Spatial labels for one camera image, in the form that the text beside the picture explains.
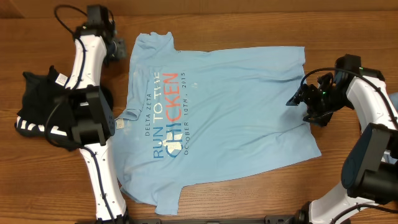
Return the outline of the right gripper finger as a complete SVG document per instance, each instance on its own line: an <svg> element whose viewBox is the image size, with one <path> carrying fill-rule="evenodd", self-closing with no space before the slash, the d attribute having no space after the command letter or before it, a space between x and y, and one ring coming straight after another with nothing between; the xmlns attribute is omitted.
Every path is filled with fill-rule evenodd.
<svg viewBox="0 0 398 224"><path fill-rule="evenodd" d="M325 127L330 122L332 116L333 112L325 114L308 114L304 116L303 121L316 124L320 127Z"/></svg>
<svg viewBox="0 0 398 224"><path fill-rule="evenodd" d="M302 95L301 94L295 94L292 96L288 102L286 102L286 106L298 106L302 102Z"/></svg>

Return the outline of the light blue printed t-shirt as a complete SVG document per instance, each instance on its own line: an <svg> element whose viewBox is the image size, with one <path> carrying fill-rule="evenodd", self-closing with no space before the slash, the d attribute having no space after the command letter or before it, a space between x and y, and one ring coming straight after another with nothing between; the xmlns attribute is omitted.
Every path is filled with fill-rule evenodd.
<svg viewBox="0 0 398 224"><path fill-rule="evenodd" d="M137 37L113 156L121 190L176 215L189 185L239 179L319 157L288 106L304 76L303 47L177 50L171 33Z"/></svg>

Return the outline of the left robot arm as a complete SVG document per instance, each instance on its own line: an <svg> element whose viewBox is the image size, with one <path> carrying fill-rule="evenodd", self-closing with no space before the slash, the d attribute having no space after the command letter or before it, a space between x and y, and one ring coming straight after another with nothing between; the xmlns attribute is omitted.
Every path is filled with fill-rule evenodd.
<svg viewBox="0 0 398 224"><path fill-rule="evenodd" d="M129 223L112 155L113 111L100 87L105 62L125 53L115 37L110 11L99 4L87 7L86 22L73 32L76 47L67 105L72 116L71 140L77 144L90 175L96 203L96 223Z"/></svg>

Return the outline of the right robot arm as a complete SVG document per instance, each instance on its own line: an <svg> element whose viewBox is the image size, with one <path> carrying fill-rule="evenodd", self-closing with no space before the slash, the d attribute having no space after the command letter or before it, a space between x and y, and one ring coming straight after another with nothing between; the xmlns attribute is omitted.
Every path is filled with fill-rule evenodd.
<svg viewBox="0 0 398 224"><path fill-rule="evenodd" d="M324 127L343 107L355 110L361 135L341 171L341 180L323 197L307 202L295 215L267 216L265 223L350 223L350 218L371 208L387 213L397 200L397 111L386 93L381 71L365 68L357 55L338 58L324 68L317 85L301 82L289 106L307 105L305 122Z"/></svg>

